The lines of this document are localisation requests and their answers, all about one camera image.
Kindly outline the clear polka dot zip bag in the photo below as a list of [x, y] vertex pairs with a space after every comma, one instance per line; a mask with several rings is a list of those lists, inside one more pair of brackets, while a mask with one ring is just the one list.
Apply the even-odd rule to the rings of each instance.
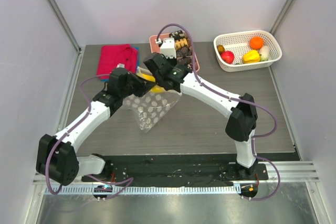
[[142, 97], [134, 94], [123, 100], [122, 109], [131, 110], [140, 130], [148, 132], [180, 100], [182, 94], [155, 85]]

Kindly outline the red apple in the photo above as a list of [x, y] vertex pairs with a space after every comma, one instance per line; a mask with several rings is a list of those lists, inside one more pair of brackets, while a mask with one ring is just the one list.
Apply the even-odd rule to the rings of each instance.
[[227, 63], [227, 64], [232, 64], [234, 62], [235, 56], [231, 51], [224, 51], [221, 53], [221, 59]]

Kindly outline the yellow bell pepper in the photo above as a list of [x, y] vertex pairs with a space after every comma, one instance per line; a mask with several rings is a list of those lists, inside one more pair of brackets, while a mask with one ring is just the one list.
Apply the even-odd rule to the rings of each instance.
[[243, 55], [243, 63], [257, 63], [260, 62], [260, 54], [257, 50], [251, 50]]

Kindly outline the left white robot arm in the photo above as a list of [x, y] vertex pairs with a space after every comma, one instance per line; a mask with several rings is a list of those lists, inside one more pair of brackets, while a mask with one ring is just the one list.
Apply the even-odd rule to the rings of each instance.
[[88, 107], [80, 116], [58, 133], [41, 137], [36, 171], [46, 177], [47, 185], [53, 180], [67, 186], [76, 177], [88, 175], [107, 181], [112, 169], [106, 160], [98, 154], [79, 157], [77, 151], [99, 125], [122, 107], [125, 98], [142, 97], [154, 86], [153, 80], [139, 77], [125, 68], [114, 69], [103, 89], [87, 100]]

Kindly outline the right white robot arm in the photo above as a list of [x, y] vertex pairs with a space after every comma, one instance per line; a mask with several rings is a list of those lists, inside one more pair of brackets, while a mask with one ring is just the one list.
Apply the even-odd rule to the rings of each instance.
[[200, 78], [187, 65], [173, 65], [157, 52], [147, 57], [144, 64], [158, 86], [194, 97], [228, 119], [225, 132], [235, 143], [237, 173], [242, 179], [254, 176], [258, 164], [252, 147], [258, 118], [254, 98], [248, 93], [240, 96], [227, 92]]

